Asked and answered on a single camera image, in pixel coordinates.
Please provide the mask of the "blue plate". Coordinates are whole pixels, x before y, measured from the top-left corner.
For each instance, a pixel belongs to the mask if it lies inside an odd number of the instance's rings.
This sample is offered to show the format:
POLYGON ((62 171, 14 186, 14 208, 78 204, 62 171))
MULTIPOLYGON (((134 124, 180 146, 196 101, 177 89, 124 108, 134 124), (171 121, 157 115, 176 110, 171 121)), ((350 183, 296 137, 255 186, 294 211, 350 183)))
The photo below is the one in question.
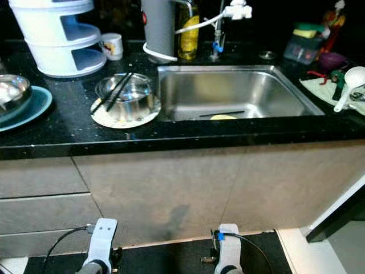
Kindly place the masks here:
POLYGON ((52 94, 46 88, 31 86, 30 97, 10 114, 3 114, 0 119, 0 132, 10 131, 42 115, 52 103, 52 94))

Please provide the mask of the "grey sink cabinet front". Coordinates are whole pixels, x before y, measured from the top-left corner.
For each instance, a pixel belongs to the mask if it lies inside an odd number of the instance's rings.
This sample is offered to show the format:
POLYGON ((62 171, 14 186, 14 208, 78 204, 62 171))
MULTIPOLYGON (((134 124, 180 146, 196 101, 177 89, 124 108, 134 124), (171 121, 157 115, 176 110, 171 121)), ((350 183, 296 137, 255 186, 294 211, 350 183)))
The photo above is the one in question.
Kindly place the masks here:
POLYGON ((365 175, 365 140, 271 144, 74 159, 115 244, 208 236, 222 223, 243 232, 312 224, 365 175))

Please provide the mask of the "grey drawer front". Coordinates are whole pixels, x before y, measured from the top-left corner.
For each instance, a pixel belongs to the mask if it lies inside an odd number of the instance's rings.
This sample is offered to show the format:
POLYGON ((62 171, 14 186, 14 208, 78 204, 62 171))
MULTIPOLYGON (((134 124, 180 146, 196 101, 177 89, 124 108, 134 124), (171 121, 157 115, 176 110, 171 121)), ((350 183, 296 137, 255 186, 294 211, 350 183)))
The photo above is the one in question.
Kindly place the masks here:
POLYGON ((70 157, 1 161, 0 198, 88 192, 70 157))
POLYGON ((89 193, 0 200, 1 234, 72 229, 100 217, 89 193))
MULTIPOLYGON (((0 235, 0 258, 44 256, 66 229, 0 235)), ((65 237, 52 251, 55 254, 86 253, 91 234, 74 232, 65 237)))

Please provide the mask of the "patterned round plate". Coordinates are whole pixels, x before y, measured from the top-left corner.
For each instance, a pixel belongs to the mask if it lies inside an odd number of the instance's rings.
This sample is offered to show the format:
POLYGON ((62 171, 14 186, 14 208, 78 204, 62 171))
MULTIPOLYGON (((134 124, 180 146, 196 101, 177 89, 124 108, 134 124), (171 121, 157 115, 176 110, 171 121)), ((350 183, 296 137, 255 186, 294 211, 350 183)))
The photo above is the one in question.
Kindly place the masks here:
POLYGON ((107 102, 91 118, 110 128, 133 128, 154 120, 161 112, 161 102, 156 95, 122 94, 107 112, 107 102))

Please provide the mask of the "black appliance panel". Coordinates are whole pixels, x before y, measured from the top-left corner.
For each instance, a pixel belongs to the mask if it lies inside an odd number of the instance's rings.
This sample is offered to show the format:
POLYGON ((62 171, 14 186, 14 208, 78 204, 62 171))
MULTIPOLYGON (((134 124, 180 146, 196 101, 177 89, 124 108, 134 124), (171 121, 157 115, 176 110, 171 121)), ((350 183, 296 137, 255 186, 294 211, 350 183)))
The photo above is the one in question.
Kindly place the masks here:
POLYGON ((357 216, 365 216, 365 185, 360 186, 348 199, 329 214, 306 236, 308 243, 326 240, 357 216))

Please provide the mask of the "steel pot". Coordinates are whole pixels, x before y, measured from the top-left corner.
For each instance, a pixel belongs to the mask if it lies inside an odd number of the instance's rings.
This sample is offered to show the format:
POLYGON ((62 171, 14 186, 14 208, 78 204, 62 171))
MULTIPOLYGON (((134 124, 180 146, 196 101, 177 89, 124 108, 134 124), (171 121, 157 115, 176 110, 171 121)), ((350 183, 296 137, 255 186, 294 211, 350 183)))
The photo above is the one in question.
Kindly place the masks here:
POLYGON ((145 123, 159 112, 160 104, 148 76, 127 72, 107 76, 94 87, 98 99, 91 106, 93 115, 114 122, 145 123))

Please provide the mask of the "stainless steel sink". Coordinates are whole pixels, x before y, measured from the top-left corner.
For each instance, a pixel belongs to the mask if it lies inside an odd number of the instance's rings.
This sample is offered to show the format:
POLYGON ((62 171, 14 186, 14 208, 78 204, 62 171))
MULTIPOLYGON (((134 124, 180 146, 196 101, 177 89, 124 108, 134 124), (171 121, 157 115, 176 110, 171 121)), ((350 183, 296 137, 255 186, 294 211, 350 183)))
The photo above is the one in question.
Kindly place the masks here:
POLYGON ((199 115, 245 110, 237 119, 320 116, 318 107, 272 65, 159 66, 161 116, 169 121, 209 120, 199 115))

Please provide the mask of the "large steel bowl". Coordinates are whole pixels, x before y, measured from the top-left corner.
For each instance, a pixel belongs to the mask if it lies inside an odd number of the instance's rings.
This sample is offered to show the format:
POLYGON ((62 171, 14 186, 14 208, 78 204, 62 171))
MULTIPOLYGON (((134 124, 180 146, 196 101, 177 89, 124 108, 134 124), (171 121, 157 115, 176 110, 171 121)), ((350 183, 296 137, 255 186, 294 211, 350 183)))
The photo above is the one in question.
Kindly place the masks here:
POLYGON ((31 83, 20 75, 0 75, 0 122, 3 123, 24 110, 31 96, 31 83))

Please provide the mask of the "pale green cloth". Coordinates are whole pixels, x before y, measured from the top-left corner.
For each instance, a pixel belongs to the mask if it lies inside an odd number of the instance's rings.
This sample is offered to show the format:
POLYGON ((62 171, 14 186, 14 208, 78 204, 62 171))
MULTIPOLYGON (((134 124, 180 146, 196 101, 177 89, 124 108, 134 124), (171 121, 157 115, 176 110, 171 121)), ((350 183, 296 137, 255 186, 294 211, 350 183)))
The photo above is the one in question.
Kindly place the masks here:
MULTIPOLYGON (((323 99, 324 102, 330 104, 328 108, 331 108, 334 110, 334 107, 338 101, 335 101, 331 99, 335 89, 336 84, 333 83, 327 83, 320 85, 320 80, 304 80, 300 81, 305 88, 307 88, 309 91, 311 91, 315 96, 317 96, 319 99, 323 99)), ((363 116, 365 116, 365 101, 358 101, 358 100, 352 100, 352 94, 355 92, 362 93, 363 98, 365 98, 365 84, 363 86, 360 86, 358 88, 355 88, 352 93, 350 94, 350 99, 348 100, 347 104, 344 105, 342 110, 340 112, 344 112, 346 109, 355 110, 356 112, 359 112, 363 116)))

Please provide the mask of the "white printed mug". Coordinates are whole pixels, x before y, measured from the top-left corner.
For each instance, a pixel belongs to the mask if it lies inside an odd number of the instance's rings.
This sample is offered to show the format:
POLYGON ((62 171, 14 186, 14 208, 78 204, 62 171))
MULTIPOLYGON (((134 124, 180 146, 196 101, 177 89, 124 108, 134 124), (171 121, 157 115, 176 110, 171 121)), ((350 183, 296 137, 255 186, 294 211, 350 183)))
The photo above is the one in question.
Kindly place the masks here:
POLYGON ((104 55, 108 60, 117 62, 123 57, 122 36, 117 33, 102 34, 99 41, 104 55))

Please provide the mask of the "white tiered plastic rack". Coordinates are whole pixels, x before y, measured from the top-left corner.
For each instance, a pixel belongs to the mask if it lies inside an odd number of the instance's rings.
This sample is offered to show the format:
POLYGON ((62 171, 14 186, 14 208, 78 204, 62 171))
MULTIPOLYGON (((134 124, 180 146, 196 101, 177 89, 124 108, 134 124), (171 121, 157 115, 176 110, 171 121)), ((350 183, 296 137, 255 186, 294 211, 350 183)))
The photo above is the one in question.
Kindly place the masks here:
POLYGON ((101 39, 96 26, 76 16, 94 9, 93 0, 9 0, 39 71, 74 78, 101 70, 107 58, 93 48, 101 39))

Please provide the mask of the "yellow dish soap bottle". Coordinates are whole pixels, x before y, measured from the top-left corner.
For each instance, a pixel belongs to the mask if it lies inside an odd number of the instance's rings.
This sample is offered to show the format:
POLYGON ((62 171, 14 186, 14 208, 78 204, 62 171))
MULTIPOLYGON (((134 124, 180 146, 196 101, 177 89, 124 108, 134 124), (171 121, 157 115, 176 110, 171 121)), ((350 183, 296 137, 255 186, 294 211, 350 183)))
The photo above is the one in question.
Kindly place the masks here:
MULTIPOLYGON (((195 0, 186 0, 191 4, 192 15, 187 5, 181 5, 177 12, 176 30, 188 28, 200 23, 199 10, 195 0)), ((180 59, 191 61, 196 58, 198 48, 198 29, 186 31, 177 35, 177 55, 180 59)))

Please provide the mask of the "clear plastic container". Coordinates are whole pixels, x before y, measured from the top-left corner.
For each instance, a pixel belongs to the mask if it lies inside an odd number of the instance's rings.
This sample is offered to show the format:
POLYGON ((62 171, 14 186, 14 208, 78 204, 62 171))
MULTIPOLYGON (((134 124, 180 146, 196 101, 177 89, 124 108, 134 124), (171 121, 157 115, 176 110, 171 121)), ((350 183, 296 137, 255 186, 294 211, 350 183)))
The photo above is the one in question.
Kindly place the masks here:
POLYGON ((325 38, 321 35, 315 35, 313 38, 305 38, 293 34, 289 43, 285 47, 284 58, 310 65, 318 57, 321 44, 325 38))

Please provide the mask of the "white rice ladle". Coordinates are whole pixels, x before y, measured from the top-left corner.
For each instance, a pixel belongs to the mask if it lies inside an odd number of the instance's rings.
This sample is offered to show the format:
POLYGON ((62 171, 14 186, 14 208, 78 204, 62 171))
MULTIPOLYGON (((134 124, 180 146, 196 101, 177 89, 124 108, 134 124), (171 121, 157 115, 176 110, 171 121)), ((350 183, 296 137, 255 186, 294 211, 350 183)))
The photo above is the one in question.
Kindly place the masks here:
POLYGON ((348 70, 344 74, 344 84, 346 84, 346 88, 343 92, 340 92, 334 112, 340 112, 350 99, 352 91, 365 84, 365 66, 354 66, 354 68, 348 70))

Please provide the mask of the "grey cylindrical water filter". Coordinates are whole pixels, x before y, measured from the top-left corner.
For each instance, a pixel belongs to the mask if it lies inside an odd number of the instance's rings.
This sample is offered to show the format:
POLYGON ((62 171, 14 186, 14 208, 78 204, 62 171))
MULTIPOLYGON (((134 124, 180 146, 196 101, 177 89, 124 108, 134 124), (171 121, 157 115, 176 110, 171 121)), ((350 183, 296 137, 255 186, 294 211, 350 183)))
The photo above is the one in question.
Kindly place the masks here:
POLYGON ((175 57, 175 11, 177 5, 192 7, 186 0, 141 0, 145 44, 143 51, 155 63, 177 62, 175 57))

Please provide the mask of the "purple bowl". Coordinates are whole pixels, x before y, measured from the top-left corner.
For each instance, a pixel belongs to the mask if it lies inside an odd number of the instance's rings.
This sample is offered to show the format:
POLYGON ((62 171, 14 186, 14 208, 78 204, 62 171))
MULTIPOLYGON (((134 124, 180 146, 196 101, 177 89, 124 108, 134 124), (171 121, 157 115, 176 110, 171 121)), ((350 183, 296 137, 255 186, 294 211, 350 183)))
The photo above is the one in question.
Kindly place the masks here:
POLYGON ((321 53, 318 58, 320 70, 329 73, 332 70, 338 70, 347 64, 347 58, 339 53, 326 52, 321 53))

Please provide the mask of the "yellow green sponge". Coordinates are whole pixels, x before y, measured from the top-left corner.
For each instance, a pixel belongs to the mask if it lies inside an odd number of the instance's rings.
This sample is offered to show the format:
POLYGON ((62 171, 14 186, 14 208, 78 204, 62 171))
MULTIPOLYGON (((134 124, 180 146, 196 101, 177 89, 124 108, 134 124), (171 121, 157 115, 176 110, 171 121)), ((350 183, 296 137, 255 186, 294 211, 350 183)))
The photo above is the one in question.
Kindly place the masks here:
POLYGON ((313 38, 324 31, 325 26, 313 23, 297 22, 294 24, 293 34, 303 38, 313 38))

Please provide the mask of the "chrome faucet with white head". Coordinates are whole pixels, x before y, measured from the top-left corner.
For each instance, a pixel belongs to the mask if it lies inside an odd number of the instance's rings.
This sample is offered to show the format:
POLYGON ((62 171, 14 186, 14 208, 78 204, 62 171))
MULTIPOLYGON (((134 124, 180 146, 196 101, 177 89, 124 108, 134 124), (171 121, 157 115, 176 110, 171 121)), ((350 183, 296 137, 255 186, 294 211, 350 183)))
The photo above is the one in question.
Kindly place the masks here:
POLYGON ((232 20, 252 18, 253 8, 247 5, 246 0, 221 0, 220 16, 214 22, 214 42, 212 42, 211 60, 218 60, 224 51, 226 34, 222 30, 223 18, 229 17, 232 20))

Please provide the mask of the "red pump bottle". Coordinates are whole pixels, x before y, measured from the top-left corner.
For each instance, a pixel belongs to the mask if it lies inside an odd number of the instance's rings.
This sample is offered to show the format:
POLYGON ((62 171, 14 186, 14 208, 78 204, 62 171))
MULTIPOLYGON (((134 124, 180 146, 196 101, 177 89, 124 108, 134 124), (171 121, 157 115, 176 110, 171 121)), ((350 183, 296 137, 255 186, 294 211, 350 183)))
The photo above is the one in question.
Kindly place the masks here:
POLYGON ((344 22, 346 21, 346 17, 342 11, 344 7, 345 0, 338 0, 334 5, 333 10, 325 13, 322 20, 324 29, 321 32, 321 36, 324 40, 319 49, 319 53, 328 53, 331 51, 332 47, 334 47, 340 29, 344 26, 344 22))

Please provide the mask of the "red handled tool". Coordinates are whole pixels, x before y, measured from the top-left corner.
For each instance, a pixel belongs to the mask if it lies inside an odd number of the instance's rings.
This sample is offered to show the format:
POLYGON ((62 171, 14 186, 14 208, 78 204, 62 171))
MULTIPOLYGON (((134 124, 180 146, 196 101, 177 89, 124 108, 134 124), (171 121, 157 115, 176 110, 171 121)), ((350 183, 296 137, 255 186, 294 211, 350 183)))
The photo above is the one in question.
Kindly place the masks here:
POLYGON ((325 70, 325 71, 308 70, 307 74, 313 75, 316 78, 322 78, 323 82, 320 83, 320 85, 327 84, 328 81, 330 81, 332 83, 336 83, 336 80, 331 80, 331 71, 330 70, 325 70))

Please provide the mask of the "green handled peeler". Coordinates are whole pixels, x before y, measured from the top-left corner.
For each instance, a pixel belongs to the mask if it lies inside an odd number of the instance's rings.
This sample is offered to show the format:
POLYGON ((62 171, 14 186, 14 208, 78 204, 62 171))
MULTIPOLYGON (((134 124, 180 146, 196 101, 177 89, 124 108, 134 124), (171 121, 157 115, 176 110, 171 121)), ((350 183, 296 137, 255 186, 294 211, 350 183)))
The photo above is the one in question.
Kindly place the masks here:
POLYGON ((336 84, 336 89, 331 97, 334 101, 339 101, 342 96, 345 85, 344 75, 345 72, 343 70, 334 70, 330 74, 331 80, 336 84))

